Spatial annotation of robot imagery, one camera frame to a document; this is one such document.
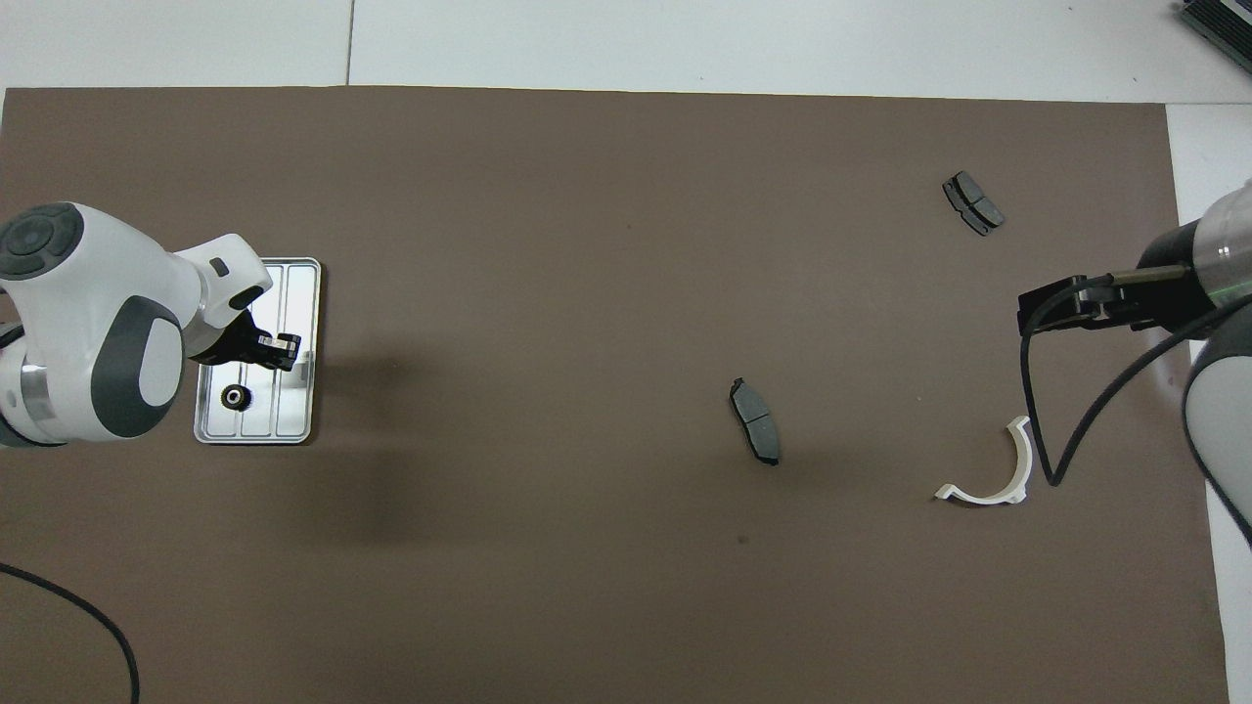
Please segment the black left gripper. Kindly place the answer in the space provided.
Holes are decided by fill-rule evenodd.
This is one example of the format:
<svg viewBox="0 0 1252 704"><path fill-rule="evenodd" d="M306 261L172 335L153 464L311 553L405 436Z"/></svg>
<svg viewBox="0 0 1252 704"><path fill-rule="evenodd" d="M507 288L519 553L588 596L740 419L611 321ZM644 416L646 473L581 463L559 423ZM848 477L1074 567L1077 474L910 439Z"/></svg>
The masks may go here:
<svg viewBox="0 0 1252 704"><path fill-rule="evenodd" d="M254 323L250 311L242 311L239 316L228 324L222 334L202 351L202 365L255 365L255 351L263 348L267 353L262 356L264 370L289 373L293 370L294 356L287 353L298 352L300 346L299 334L278 333L263 334L263 329Z"/></svg>

